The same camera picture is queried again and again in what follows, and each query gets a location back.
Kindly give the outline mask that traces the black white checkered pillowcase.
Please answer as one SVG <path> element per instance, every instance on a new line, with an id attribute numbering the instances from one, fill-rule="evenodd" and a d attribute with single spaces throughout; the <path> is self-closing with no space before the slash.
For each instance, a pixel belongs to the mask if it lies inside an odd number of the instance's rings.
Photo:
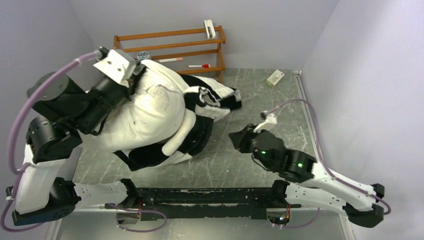
<path id="1" fill-rule="evenodd" d="M 102 149 L 131 171 L 187 161 L 207 145 L 216 121 L 242 107 L 237 88 L 187 74 L 152 79 L 108 121 L 108 142 Z"/>

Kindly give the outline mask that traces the white pillow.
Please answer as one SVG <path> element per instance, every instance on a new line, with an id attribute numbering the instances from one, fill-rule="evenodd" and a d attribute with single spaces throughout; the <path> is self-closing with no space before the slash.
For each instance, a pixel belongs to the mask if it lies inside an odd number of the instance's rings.
<path id="1" fill-rule="evenodd" d="M 189 85 L 175 71 L 153 60 L 143 60 L 145 71 L 131 100 L 113 110 L 100 135 L 81 134 L 82 148 L 123 152 L 168 141 L 163 147 L 171 156 L 196 122 L 186 108 L 184 90 Z"/>

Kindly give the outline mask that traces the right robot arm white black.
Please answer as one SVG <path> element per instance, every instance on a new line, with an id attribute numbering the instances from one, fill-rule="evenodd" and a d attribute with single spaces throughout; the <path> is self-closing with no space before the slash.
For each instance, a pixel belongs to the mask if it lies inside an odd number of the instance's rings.
<path id="1" fill-rule="evenodd" d="M 284 197 L 287 206 L 332 211 L 364 228 L 376 227 L 384 220 L 384 208 L 378 204 L 385 193 L 383 185 L 359 183 L 336 172 L 329 174 L 314 156 L 287 148 L 270 131 L 254 132 L 254 128 L 248 124 L 228 136 L 237 151 L 250 154 L 254 163 L 283 179 L 285 187 L 274 182 L 272 188 Z"/>

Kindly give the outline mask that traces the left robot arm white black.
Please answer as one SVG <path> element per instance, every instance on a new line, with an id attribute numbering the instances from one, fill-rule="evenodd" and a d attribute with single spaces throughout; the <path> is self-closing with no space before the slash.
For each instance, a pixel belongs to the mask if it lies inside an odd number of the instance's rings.
<path id="1" fill-rule="evenodd" d="M 115 183 L 78 187 L 58 176 L 59 170 L 82 144 L 81 134 L 96 137 L 119 103 L 135 92 L 138 76 L 124 84 L 103 77 L 88 92 L 64 73 L 51 72 L 27 91 L 29 103 L 38 113 L 26 133 L 26 162 L 18 187 L 9 187 L 14 197 L 15 226 L 42 224 L 61 219 L 83 204 L 129 204 L 136 200 L 129 179 Z"/>

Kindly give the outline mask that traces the small white green box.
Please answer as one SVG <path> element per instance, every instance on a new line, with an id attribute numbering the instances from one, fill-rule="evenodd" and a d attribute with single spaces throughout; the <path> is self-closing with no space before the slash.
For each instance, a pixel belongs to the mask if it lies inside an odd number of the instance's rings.
<path id="1" fill-rule="evenodd" d="M 275 70 L 267 79 L 266 85 L 270 88 L 274 88 L 280 80 L 285 76 L 285 73 L 280 70 Z"/>

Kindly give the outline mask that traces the white marker red cap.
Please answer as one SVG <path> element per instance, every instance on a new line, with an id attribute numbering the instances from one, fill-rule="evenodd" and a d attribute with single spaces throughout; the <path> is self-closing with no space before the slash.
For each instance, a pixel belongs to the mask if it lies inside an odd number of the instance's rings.
<path id="1" fill-rule="evenodd" d="M 210 64 L 197 64 L 197 65 L 190 64 L 187 67 L 193 68 L 193 69 L 205 69 L 205 68 L 210 68 L 211 65 Z"/>

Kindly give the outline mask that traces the wooden shelf rack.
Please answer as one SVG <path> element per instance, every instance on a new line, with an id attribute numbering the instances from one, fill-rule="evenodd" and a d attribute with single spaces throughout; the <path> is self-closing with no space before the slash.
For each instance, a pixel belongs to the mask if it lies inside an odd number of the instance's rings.
<path id="1" fill-rule="evenodd" d="M 204 28 L 173 30 L 134 35 L 115 35 L 113 47 L 132 56 L 147 51 L 151 60 L 183 57 L 182 61 L 160 63 L 166 67 L 187 75 L 206 73 L 223 82 L 222 72 L 226 69 L 223 45 L 226 43 L 224 28 L 214 27 L 215 39 L 207 39 Z M 188 65 L 209 64 L 209 68 L 188 68 Z"/>

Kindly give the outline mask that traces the white marker pink cap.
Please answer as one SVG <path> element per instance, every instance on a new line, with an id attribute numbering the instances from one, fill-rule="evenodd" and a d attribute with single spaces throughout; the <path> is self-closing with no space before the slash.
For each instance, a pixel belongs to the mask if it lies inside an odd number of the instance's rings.
<path id="1" fill-rule="evenodd" d="M 184 59 L 183 57 L 173 57 L 173 58 L 159 59 L 158 62 L 159 63 L 169 63 L 169 62 L 182 61 L 183 59 Z"/>

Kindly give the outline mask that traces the white clip on rack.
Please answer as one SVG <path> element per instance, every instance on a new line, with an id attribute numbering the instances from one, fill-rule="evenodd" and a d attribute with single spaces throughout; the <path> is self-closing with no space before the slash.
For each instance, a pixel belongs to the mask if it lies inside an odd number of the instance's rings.
<path id="1" fill-rule="evenodd" d="M 213 25 L 213 21 L 210 19 L 204 20 L 203 21 L 203 25 L 204 25 L 204 29 L 206 32 L 206 38 L 208 40 L 213 40 L 216 38 L 216 31 L 215 31 L 215 27 Z"/>

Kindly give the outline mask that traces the blue white round jar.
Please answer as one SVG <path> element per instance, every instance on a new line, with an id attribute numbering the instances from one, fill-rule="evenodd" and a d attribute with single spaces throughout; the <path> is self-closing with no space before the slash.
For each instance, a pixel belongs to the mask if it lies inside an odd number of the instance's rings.
<path id="1" fill-rule="evenodd" d="M 151 59 L 151 55 L 148 51 L 140 51 L 137 55 L 136 58 L 139 61 L 143 61 L 143 60 L 150 60 Z"/>

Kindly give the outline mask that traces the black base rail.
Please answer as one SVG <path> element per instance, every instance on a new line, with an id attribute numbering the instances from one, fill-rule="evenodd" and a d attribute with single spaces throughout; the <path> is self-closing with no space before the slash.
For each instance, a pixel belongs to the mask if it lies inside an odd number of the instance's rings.
<path id="1" fill-rule="evenodd" d="M 241 188 L 138 188 L 119 204 L 130 210 L 142 210 L 141 220 L 238 218 L 267 219 L 267 211 L 299 208 L 286 201 L 286 187 Z"/>

